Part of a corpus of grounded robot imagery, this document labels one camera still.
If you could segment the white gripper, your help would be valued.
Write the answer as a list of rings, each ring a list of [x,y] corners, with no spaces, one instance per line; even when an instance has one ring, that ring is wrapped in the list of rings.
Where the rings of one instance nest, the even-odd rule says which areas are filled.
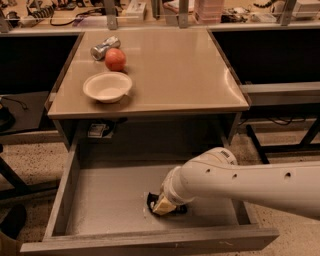
[[[181,179],[182,167],[177,166],[169,171],[162,182],[160,191],[161,195],[154,203],[151,204],[152,212],[157,215],[165,215],[176,209],[175,205],[185,205],[194,200],[184,187]]]

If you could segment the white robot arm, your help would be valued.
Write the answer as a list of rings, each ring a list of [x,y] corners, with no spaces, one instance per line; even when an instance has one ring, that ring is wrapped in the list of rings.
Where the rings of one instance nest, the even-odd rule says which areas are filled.
[[[216,147],[173,168],[151,211],[165,215],[196,198],[221,197],[312,219],[320,217],[320,163],[239,165]]]

